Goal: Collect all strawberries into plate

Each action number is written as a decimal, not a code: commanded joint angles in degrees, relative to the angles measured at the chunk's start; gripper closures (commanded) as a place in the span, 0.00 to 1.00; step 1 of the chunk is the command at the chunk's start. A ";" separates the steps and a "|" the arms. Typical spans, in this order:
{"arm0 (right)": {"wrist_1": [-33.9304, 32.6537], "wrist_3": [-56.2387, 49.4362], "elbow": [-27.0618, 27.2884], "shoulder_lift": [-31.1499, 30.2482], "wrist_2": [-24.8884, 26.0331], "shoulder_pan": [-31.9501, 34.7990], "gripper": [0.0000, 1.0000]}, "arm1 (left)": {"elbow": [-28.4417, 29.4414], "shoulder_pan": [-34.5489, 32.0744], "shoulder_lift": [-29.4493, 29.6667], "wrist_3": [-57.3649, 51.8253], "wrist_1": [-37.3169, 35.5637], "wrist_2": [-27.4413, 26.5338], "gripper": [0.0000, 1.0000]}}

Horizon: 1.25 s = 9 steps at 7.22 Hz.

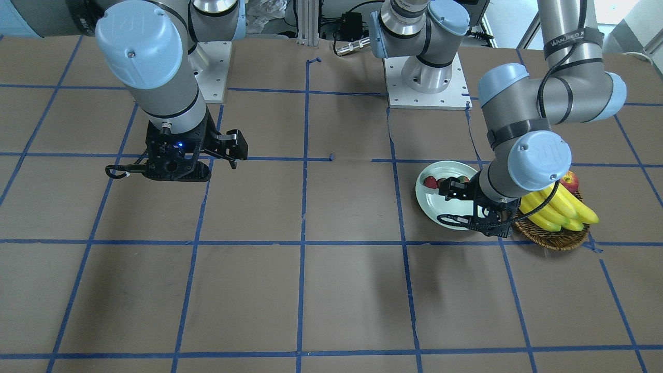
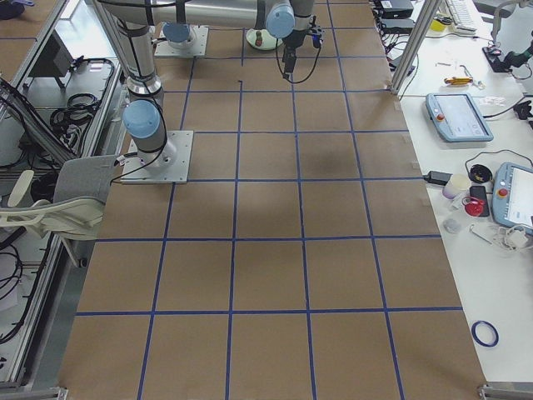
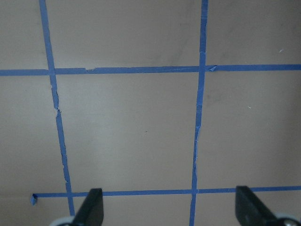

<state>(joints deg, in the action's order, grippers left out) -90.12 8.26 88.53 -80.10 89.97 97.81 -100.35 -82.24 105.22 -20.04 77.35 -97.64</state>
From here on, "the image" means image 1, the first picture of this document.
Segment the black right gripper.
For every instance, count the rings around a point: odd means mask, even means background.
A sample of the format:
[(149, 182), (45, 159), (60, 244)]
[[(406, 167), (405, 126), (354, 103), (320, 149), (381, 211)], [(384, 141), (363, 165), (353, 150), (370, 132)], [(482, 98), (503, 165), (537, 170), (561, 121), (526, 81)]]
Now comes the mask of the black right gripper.
[(242, 132), (238, 129), (221, 134), (216, 130), (211, 117), (206, 117), (205, 137), (202, 152), (217, 159), (225, 159), (232, 170), (237, 169), (239, 161), (248, 158), (248, 144)]

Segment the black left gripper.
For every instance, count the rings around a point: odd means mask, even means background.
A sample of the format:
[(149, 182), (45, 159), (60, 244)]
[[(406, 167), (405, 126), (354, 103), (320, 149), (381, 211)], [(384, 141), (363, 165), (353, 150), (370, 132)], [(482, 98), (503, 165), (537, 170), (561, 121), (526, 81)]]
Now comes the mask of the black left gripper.
[(445, 200), (473, 201), (479, 198), (488, 198), (479, 185), (479, 174), (474, 175), (469, 182), (459, 183), (457, 177), (447, 177), (438, 180), (438, 194)]

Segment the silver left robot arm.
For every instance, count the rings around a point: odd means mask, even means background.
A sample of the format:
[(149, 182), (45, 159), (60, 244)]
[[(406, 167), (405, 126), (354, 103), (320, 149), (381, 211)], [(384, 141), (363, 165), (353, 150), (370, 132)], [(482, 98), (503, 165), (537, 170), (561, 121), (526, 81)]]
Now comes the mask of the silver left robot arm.
[(570, 169), (570, 146), (555, 125), (605, 120), (620, 111), (627, 85), (603, 62), (603, 33), (592, 1), (539, 1), (549, 68), (531, 78), (521, 64), (488, 71), (478, 83), (487, 137), (495, 157), (469, 182), (443, 179), (447, 200), (471, 200), (505, 211), (526, 194), (553, 185)]

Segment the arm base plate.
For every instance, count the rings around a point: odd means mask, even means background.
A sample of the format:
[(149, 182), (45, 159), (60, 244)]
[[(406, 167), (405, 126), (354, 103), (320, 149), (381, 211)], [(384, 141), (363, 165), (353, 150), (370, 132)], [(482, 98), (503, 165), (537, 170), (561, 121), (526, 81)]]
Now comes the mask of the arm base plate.
[(458, 54), (452, 64), (433, 68), (416, 57), (383, 59), (389, 107), (393, 109), (472, 108)]
[(232, 47), (230, 41), (200, 42), (189, 55), (194, 76), (207, 103), (224, 102)]

